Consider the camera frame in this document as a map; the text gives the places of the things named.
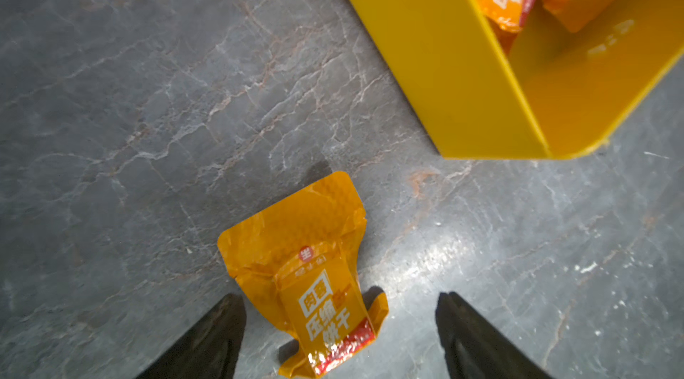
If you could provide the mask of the yellow bottom drawer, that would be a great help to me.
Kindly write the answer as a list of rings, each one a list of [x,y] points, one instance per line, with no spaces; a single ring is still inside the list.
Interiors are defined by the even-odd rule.
[[[541,6],[505,53],[476,0],[349,0],[440,155],[605,144],[683,54],[683,0],[617,0],[579,33]]]

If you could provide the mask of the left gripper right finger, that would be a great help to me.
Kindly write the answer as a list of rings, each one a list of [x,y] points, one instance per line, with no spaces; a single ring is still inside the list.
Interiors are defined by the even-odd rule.
[[[439,295],[436,326],[451,378],[549,376],[455,292]]]

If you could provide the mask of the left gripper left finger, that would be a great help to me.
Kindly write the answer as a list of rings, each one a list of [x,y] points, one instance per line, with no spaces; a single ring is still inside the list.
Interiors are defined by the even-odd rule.
[[[247,313],[240,295],[224,296],[138,379],[232,379]]]

